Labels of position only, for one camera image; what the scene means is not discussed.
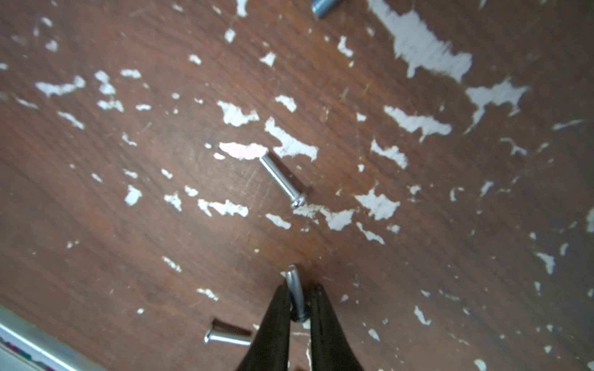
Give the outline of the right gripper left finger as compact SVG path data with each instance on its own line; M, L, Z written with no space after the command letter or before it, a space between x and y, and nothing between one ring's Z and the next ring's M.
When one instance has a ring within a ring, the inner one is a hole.
M291 306L289 288L281 284L275 290L260 329L237 370L288 369Z

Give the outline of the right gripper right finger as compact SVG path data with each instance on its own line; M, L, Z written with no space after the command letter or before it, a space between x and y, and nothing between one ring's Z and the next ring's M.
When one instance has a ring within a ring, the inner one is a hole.
M321 284L310 292L310 321L312 370L363 370Z

